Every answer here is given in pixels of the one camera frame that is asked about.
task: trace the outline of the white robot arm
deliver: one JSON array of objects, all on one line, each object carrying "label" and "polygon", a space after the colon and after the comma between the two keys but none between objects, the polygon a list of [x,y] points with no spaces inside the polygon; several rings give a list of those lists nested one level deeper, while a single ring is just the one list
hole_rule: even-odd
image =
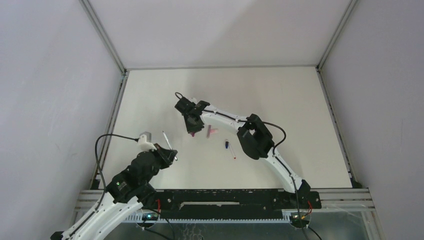
[{"label": "white robot arm", "polygon": [[149,184],[159,170],[172,165],[176,150],[150,143],[151,134],[138,139],[142,149],[131,165],[112,178],[102,197],[66,231],[57,231],[51,240],[102,240],[133,212],[155,202],[155,189]]},{"label": "white robot arm", "polygon": [[239,116],[219,110],[205,101],[197,102],[194,98],[190,101],[178,92],[175,95],[179,99],[175,108],[184,116],[189,134],[201,131],[205,125],[225,129],[238,136],[246,155],[271,166],[285,191],[293,194],[297,192],[300,198],[309,193],[311,187],[308,183],[290,168],[275,149],[273,136],[265,126],[267,122],[263,122],[255,114]]}]

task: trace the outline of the cable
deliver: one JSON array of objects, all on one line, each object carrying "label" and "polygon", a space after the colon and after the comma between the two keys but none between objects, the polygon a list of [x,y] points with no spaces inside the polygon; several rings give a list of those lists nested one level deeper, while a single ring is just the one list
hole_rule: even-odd
[{"label": "cable", "polygon": [[310,202],[310,201],[307,201],[307,204],[309,204],[309,209],[307,210],[307,213],[306,213],[303,217],[306,217],[306,216],[308,216],[309,214],[311,214],[311,213],[312,213],[312,209],[314,209],[314,208],[312,207],[312,205],[311,205],[311,202]]},{"label": "cable", "polygon": [[[144,209],[147,209],[147,210],[150,210],[150,211],[152,211],[152,212],[154,212],[154,213],[157,213],[158,215],[161,215],[161,213],[160,212],[158,212],[158,211],[156,211],[156,210],[153,210],[153,209],[151,209],[151,208],[148,208],[148,207],[143,207]],[[171,228],[171,230],[172,230],[172,238],[175,240],[175,231],[174,231],[174,228],[172,227],[172,224],[170,223],[170,221],[167,219],[167,218],[163,218],[167,223],[168,223],[168,225],[170,226],[170,228]]]},{"label": "cable", "polygon": [[297,187],[296,187],[296,182],[295,182],[295,179],[294,179],[292,176],[290,176],[290,177],[291,177],[291,180],[293,181],[293,184],[294,184],[294,191],[296,192],[297,219],[299,220],[300,228],[302,229],[302,232],[303,232],[303,234],[305,235],[305,238],[306,238],[307,240],[309,240],[309,237],[308,237],[308,235],[306,234],[306,231],[305,231],[304,226],[303,226],[303,224],[302,224],[301,210],[299,209],[299,196],[298,196],[298,189],[297,189]]},{"label": "cable", "polygon": [[307,227],[308,229],[310,229],[318,238],[319,238],[319,240],[323,240],[321,237],[320,237],[320,235],[314,230],[314,229],[312,229],[310,226],[308,226]]},{"label": "cable", "polygon": [[147,232],[149,232],[149,233],[152,233],[152,234],[159,235],[159,236],[161,236],[162,238],[164,238],[164,239],[166,239],[166,240],[172,240],[171,238],[169,238],[169,237],[167,237],[167,236],[165,236],[165,235],[163,235],[162,233],[159,233],[159,232],[157,232],[157,231],[153,231],[153,230],[148,229],[148,228],[144,228],[143,230],[145,230],[145,231],[147,231]]},{"label": "cable", "polygon": [[[179,93],[179,92],[176,92],[175,93],[175,96],[178,98],[178,99],[180,99],[178,96],[177,96],[177,94],[179,94],[181,97],[183,97],[183,95],[181,94],[181,93]],[[203,112],[207,112],[207,113],[213,113],[213,114],[218,114],[218,115],[221,115],[221,116],[223,116],[223,117],[226,117],[226,118],[228,118],[228,119],[231,119],[231,120],[233,120],[233,121],[236,121],[236,122],[240,122],[240,123],[255,123],[256,121],[251,121],[251,120],[240,120],[240,119],[235,119],[234,117],[231,117],[231,116],[229,116],[229,115],[227,115],[227,114],[224,114],[224,113],[220,113],[220,112],[217,112],[217,111],[211,111],[211,110],[203,110]],[[270,122],[266,122],[266,121],[262,121],[262,123],[263,124],[266,124],[266,125],[270,125],[270,126],[273,126],[273,127],[275,127],[275,128],[278,128],[279,130],[281,130],[282,132],[283,132],[283,134],[284,134],[284,137],[282,138],[282,140],[281,141],[279,141],[277,144],[275,144],[274,146],[273,146],[273,149],[272,149],[272,155],[274,155],[274,158],[285,168],[285,170],[288,172],[288,174],[290,175],[290,177],[291,177],[291,180],[293,181],[293,186],[294,186],[294,192],[295,192],[295,194],[296,194],[296,206],[297,206],[297,216],[298,216],[298,220],[300,221],[299,223],[300,223],[300,227],[301,227],[301,229],[302,229],[302,232],[303,232],[303,234],[304,234],[304,236],[305,236],[305,238],[307,239],[307,240],[309,240],[309,237],[308,237],[308,235],[306,234],[306,231],[305,231],[305,228],[303,227],[303,225],[302,225],[302,218],[301,218],[301,210],[300,210],[300,204],[299,204],[299,195],[298,195],[298,189],[297,189],[297,187],[296,187],[296,182],[295,182],[295,179],[294,179],[294,177],[292,176],[292,172],[286,167],[286,165],[284,165],[283,164],[283,162],[275,155],[275,152],[276,152],[276,148],[281,144],[281,143],[283,143],[285,140],[286,140],[286,138],[287,138],[287,134],[286,134],[286,131],[284,131],[284,129],[282,128],[282,127],[280,127],[280,126],[278,126],[278,125],[276,125],[276,124],[273,124],[273,123],[270,123]]]},{"label": "cable", "polygon": [[234,117],[232,117],[232,116],[228,116],[227,114],[224,114],[224,113],[220,113],[220,112],[218,112],[218,111],[211,111],[211,110],[203,110],[203,112],[207,112],[207,113],[212,113],[212,114],[218,114],[218,115],[221,115],[221,116],[223,116],[223,117],[226,117],[226,118],[228,118],[228,119],[231,119],[231,120],[233,120],[233,121],[236,121],[236,122],[238,122],[238,123],[263,123],[263,124],[266,124],[266,125],[270,125],[270,126],[273,126],[273,127],[275,127],[275,128],[278,128],[279,130],[281,130],[282,131],[282,133],[284,134],[284,137],[282,138],[282,140],[281,141],[279,141],[276,145],[274,145],[274,149],[272,150],[272,154],[274,155],[275,154],[275,149],[276,149],[276,147],[278,147],[278,145],[280,145],[282,142],[284,142],[285,140],[286,140],[286,137],[287,137],[287,133],[286,133],[286,131],[284,131],[284,129],[282,128],[282,127],[280,127],[280,126],[278,126],[278,125],[276,125],[276,124],[274,124],[274,123],[270,123],[270,122],[267,122],[267,121],[251,121],[251,120],[240,120],[240,119],[235,119]]},{"label": "cable", "polygon": [[175,92],[175,97],[177,98],[177,99],[182,99],[184,96],[181,94],[181,93],[179,93],[179,92]]},{"label": "cable", "polygon": [[123,138],[123,139],[129,139],[129,140],[134,140],[136,142],[138,142],[138,140],[139,140],[138,138],[132,138],[132,137],[127,137],[127,136],[122,136],[122,135],[112,134],[112,133],[103,134],[103,135],[101,135],[101,136],[99,136],[97,138],[97,140],[95,141],[95,145],[94,145],[94,155],[95,155],[95,162],[97,163],[97,168],[98,168],[98,171],[100,173],[101,182],[103,183],[103,192],[101,193],[100,200],[98,201],[97,206],[94,208],[94,211],[92,211],[90,213],[90,215],[88,215],[88,217],[84,221],[82,221],[82,223],[78,227],[75,228],[75,230],[69,235],[69,238],[72,237],[81,228],[81,226],[83,226],[94,215],[94,213],[101,206],[102,201],[103,201],[103,198],[105,197],[105,194],[106,194],[106,181],[105,181],[105,177],[103,176],[102,167],[100,166],[99,155],[97,153],[97,146],[99,144],[99,140],[101,138],[103,138],[103,137],[106,137],[106,136],[114,136],[114,137],[119,137],[119,138]]}]

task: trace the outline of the white enclosure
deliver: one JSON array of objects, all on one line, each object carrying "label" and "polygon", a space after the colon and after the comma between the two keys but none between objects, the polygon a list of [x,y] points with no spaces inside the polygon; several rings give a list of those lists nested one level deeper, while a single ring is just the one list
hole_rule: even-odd
[{"label": "white enclosure", "polygon": [[[369,187],[369,239],[424,239],[411,227],[423,215],[422,0],[16,0],[0,11],[0,239],[69,227],[79,191],[100,178],[104,133],[148,131],[162,146],[167,133],[179,161],[157,189],[281,187],[236,136],[188,135],[174,92],[282,126],[278,151],[313,188]],[[106,182],[139,152],[115,138],[99,150]]]}]

